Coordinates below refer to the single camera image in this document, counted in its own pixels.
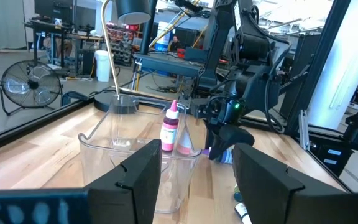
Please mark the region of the dark grey side desk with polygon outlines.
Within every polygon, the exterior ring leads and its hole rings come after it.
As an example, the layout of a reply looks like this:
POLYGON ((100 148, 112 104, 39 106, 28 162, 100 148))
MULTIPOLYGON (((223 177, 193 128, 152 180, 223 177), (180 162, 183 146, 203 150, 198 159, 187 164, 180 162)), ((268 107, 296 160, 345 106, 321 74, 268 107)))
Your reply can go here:
POLYGON ((134 54, 134 58, 141 61, 143 68, 174 73, 186 77, 197 77, 204 71, 203 66, 175 58, 169 54, 134 54))

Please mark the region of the black desk lamp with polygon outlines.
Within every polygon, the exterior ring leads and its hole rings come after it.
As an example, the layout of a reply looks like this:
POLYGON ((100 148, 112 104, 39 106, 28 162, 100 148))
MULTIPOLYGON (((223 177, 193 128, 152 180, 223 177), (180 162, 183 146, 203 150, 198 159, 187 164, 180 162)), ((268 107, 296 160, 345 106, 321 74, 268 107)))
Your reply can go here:
POLYGON ((106 24, 107 6, 111 1, 116 2, 114 12, 117 14, 118 21, 124 24, 141 24, 148 22, 151 18, 150 4, 148 0, 103 0, 101 5, 101 27, 114 80, 114 93, 111 92, 110 94, 109 104, 103 103, 97 98, 97 96, 101 95, 100 93, 96 95, 94 98, 95 107, 97 109, 103 108, 107 113, 112 114, 133 114, 139 109, 140 104, 145 101, 149 104, 149 101, 152 100, 152 98, 121 93, 106 24))

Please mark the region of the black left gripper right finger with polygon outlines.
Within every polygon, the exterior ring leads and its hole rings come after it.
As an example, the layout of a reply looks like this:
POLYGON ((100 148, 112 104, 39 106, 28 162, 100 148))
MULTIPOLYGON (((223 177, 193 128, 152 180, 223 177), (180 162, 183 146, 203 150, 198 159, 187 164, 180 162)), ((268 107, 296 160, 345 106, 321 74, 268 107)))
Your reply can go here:
POLYGON ((358 193, 346 193, 240 143, 233 170, 252 224, 358 224, 358 193))

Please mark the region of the black floor fan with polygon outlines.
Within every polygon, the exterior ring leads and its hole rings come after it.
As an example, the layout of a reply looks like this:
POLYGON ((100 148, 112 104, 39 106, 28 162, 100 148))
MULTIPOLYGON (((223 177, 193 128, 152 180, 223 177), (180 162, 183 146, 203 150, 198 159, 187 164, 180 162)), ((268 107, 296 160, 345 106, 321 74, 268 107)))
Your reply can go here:
POLYGON ((54 69, 42 62, 23 60, 8 67, 0 81, 2 110, 10 116, 19 110, 48 108, 62 95, 54 69))

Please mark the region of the red parts bin shelf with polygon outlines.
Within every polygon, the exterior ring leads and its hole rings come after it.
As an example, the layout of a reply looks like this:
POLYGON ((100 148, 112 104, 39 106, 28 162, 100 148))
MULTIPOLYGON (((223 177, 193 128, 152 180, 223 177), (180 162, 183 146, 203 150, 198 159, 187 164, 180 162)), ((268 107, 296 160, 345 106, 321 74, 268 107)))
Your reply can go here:
POLYGON ((109 43, 114 55, 114 63, 131 66, 133 54, 140 50, 142 32, 140 24, 118 25, 107 23, 109 43))

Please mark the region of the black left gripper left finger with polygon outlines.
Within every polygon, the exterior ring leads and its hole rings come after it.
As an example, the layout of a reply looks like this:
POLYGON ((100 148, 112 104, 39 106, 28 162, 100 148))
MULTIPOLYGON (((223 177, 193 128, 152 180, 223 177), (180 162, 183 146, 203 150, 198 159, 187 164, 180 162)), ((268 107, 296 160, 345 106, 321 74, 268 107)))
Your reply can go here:
POLYGON ((154 139, 88 189, 91 224, 152 224, 162 169, 161 140, 154 139))

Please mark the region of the white trash can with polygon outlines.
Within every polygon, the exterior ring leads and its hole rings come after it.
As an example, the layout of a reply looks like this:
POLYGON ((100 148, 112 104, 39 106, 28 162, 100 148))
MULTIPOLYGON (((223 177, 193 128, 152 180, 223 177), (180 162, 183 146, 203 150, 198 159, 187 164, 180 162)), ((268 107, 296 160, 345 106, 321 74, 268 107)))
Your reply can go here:
POLYGON ((105 50, 97 50, 94 54, 96 59, 96 77, 99 82, 108 82, 111 76, 109 54, 105 50))

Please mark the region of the black desk pole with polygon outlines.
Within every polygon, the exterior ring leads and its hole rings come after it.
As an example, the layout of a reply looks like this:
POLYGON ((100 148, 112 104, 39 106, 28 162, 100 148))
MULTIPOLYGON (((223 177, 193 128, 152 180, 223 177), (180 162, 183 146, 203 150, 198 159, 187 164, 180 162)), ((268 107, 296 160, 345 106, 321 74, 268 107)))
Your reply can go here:
POLYGON ((150 38, 152 33, 152 26, 154 24, 155 12, 158 0, 149 0, 150 2, 150 19, 145 23, 143 30, 143 38, 140 45, 140 53, 147 55, 149 52, 150 38))

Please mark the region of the large purple food coloring bottle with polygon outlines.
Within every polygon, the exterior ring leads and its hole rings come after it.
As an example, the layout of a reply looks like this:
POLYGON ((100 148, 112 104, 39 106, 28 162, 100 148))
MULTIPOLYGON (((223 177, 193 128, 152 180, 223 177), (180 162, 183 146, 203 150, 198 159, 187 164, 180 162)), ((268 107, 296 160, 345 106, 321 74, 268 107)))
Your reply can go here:
POLYGON ((222 164, 232 164, 232 150, 225 150, 220 156, 215 158, 215 161, 222 164))

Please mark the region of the clear plastic bin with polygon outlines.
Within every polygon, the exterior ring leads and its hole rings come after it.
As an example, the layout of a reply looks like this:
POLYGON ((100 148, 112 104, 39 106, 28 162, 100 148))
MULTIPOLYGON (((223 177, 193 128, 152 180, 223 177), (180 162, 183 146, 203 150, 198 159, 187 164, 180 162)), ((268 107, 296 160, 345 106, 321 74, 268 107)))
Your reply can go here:
MULTIPOLYGON (((109 104, 111 93, 97 96, 109 104)), ((118 166, 153 139, 160 139, 166 110, 172 102, 153 98, 143 102, 133 114, 107 113, 89 135, 79 134, 84 183, 88 184, 118 166)), ((191 117, 185 105, 178 103, 178 130, 173 151, 162 152, 161 181, 155 211, 177 211, 188 194, 193 171, 201 149, 193 145, 188 124, 191 117)))

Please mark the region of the person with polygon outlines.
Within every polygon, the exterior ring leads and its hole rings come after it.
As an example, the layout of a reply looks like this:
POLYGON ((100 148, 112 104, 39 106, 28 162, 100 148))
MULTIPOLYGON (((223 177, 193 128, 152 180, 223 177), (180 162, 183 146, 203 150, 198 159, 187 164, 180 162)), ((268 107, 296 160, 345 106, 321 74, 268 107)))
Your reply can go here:
POLYGON ((182 49, 182 44, 178 40, 178 37, 176 35, 173 36, 172 41, 168 45, 168 51, 169 52, 177 52, 178 49, 182 49))

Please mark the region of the black controller box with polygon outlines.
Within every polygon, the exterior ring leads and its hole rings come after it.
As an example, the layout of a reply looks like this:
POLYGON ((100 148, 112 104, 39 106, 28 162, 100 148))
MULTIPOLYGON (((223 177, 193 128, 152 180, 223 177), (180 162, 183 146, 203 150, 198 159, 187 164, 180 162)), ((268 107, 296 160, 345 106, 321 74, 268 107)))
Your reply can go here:
POLYGON ((310 151, 336 176, 340 176, 353 155, 358 151, 358 128, 345 132, 309 125, 310 151))

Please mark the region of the black background workbench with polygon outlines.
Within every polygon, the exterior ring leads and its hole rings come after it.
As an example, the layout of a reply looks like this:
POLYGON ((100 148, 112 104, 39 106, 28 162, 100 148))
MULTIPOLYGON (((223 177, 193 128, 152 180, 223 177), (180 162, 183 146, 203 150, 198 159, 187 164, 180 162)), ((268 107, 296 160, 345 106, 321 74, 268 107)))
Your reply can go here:
POLYGON ((85 32, 86 36, 96 28, 96 13, 82 7, 78 10, 78 0, 34 0, 35 12, 39 17, 29 19, 24 25, 32 29, 33 38, 37 34, 52 34, 62 40, 70 34, 85 32))

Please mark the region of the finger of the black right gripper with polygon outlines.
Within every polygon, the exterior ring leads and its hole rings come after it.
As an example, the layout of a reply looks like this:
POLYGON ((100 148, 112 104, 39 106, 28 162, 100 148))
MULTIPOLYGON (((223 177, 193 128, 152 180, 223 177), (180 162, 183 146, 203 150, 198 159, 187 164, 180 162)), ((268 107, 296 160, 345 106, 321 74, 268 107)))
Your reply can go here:
POLYGON ((237 143, 245 143, 253 146, 255 139, 250 132, 237 126, 229 126, 228 131, 229 139, 227 140, 227 148, 234 146, 237 143))
POLYGON ((231 126, 229 124, 218 125, 206 123, 206 149, 209 149, 208 159, 214 160, 227 149, 225 146, 224 135, 231 126))

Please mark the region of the small teal food coloring bottle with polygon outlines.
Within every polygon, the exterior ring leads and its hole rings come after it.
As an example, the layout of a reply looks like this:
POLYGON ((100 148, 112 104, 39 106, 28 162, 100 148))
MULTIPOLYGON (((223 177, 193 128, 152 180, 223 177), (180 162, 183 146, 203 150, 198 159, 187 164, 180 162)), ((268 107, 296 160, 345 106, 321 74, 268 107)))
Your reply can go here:
POLYGON ((237 202, 242 202, 243 201, 242 194, 241 194, 241 192, 239 190, 238 185, 235 185, 235 187, 234 187, 233 198, 237 202))

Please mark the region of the large pink food coloring bottle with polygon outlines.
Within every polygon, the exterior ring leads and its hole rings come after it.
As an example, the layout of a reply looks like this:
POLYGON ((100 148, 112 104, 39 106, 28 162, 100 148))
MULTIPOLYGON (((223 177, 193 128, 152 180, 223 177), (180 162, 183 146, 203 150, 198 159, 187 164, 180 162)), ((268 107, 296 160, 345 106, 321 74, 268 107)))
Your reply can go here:
POLYGON ((173 100, 169 109, 166 110, 160 131, 160 140, 162 142, 163 151, 173 151, 179 124, 178 116, 177 100, 173 100))

